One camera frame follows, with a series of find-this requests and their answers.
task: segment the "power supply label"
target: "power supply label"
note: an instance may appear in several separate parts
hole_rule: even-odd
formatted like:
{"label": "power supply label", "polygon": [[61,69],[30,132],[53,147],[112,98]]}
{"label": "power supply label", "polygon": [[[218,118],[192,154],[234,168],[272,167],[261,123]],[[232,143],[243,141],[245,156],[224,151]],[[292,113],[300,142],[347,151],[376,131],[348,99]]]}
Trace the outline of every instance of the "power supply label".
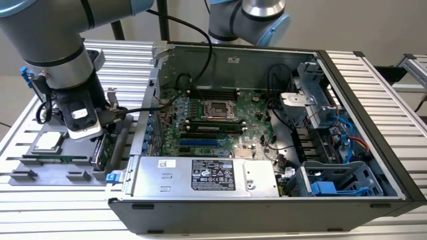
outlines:
{"label": "power supply label", "polygon": [[234,191],[232,160],[192,160],[190,188],[194,191]]}

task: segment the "green circuit board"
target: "green circuit board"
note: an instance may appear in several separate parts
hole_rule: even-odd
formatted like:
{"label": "green circuit board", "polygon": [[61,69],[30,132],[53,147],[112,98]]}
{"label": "green circuit board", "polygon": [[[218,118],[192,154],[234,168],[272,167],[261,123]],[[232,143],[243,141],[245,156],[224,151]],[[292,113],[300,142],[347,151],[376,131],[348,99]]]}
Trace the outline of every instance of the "green circuit board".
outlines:
{"label": "green circuit board", "polygon": [[[174,95],[172,89],[166,89],[161,94],[161,102],[166,102]],[[265,146],[260,143],[260,138],[269,138],[273,133],[268,116],[265,100],[261,94],[253,90],[241,90],[236,100],[222,101],[230,102],[233,108],[233,121],[245,121],[247,130],[241,134],[216,134],[218,146],[181,146],[181,134],[186,133],[185,120],[202,121],[205,118],[205,103],[216,102],[216,100],[189,99],[181,96],[172,107],[161,113],[162,119],[162,156],[201,156],[201,157],[234,157],[236,149],[252,149],[252,159],[265,160],[275,158],[275,152],[264,153]],[[188,147],[189,151],[180,152],[180,147]]]}

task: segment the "blue pcie slot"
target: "blue pcie slot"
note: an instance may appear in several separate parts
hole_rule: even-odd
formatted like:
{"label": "blue pcie slot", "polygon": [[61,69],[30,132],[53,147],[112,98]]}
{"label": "blue pcie slot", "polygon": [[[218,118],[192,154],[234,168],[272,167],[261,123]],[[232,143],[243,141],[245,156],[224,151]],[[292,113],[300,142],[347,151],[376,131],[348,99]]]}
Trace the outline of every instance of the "blue pcie slot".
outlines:
{"label": "blue pcie slot", "polygon": [[193,139],[193,140],[180,140],[178,145],[218,147],[220,143],[217,140]]}

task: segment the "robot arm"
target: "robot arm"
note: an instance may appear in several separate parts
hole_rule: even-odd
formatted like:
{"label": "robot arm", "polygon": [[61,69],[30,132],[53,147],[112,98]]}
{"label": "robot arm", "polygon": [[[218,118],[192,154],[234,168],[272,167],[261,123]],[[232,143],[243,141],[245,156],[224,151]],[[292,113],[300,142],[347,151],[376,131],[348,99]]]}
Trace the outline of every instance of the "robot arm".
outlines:
{"label": "robot arm", "polygon": [[208,34],[216,44],[239,38],[256,46],[272,46],[284,36],[291,16],[285,0],[210,0]]}
{"label": "robot arm", "polygon": [[[80,33],[149,9],[153,0],[2,0],[0,28],[37,74],[33,83],[52,101],[74,140],[102,134],[120,120],[104,90]],[[241,38],[273,45],[289,25],[284,0],[212,0],[209,36],[214,43]]]}
{"label": "robot arm", "polygon": [[54,98],[70,138],[102,134],[98,116],[110,106],[82,45],[80,33],[153,5],[153,0],[4,0],[0,28],[24,61],[40,75],[34,84]]}

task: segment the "black pole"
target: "black pole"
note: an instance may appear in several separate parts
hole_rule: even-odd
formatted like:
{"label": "black pole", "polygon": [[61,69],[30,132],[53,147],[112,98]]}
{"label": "black pole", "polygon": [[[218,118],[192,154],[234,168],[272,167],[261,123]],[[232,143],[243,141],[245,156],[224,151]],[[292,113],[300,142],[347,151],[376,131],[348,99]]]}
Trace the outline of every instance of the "black pole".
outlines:
{"label": "black pole", "polygon": [[120,20],[118,21],[113,21],[110,23],[110,28],[112,28],[113,38],[116,40],[125,40],[125,34],[122,32],[122,27],[121,27]]}
{"label": "black pole", "polygon": [[[157,10],[161,15],[168,15],[168,2],[166,0],[157,0]],[[169,36],[169,21],[158,16],[160,38],[162,41],[170,41]]]}

